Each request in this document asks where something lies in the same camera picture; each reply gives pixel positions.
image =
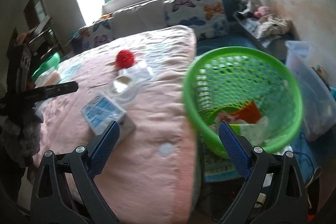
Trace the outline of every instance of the pink blanket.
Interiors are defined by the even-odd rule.
[[[156,73],[132,103],[124,108],[136,124],[135,132],[111,153],[94,181],[123,223],[165,224],[188,221],[194,186],[196,135],[185,116],[182,79],[194,59],[196,38],[192,29],[175,26],[120,38],[64,61],[60,71],[76,71],[68,80],[78,82],[76,93],[48,100],[41,110],[43,153],[71,152],[94,136],[80,110],[117,76],[115,56],[131,50],[145,58]],[[78,192],[71,176],[73,196]]]

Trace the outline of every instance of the orange item on shelf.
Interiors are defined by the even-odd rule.
[[[231,113],[231,115],[235,116],[237,120],[240,119],[247,123],[256,123],[262,117],[254,102],[249,102],[248,105]]]

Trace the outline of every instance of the laundry basket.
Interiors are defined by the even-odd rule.
[[[283,149],[300,130],[303,106],[298,84],[274,57],[246,47],[224,47],[197,58],[184,78],[186,114],[217,155],[228,157],[218,135],[209,128],[220,110],[232,113],[253,101],[268,117],[268,153]]]

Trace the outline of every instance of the red yarn ball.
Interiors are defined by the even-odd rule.
[[[134,64],[134,54],[128,50],[121,50],[117,54],[115,63],[119,69],[127,69]]]

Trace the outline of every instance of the pillow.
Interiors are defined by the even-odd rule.
[[[167,0],[164,4],[167,25],[193,28],[197,40],[222,37],[228,33],[222,0]]]
[[[153,0],[114,12],[112,25],[115,38],[166,28],[163,1]]]
[[[87,51],[89,49],[104,45],[114,40],[114,32],[111,24],[111,18],[93,23],[78,30],[79,36],[73,38],[76,44],[75,52],[80,50]]]

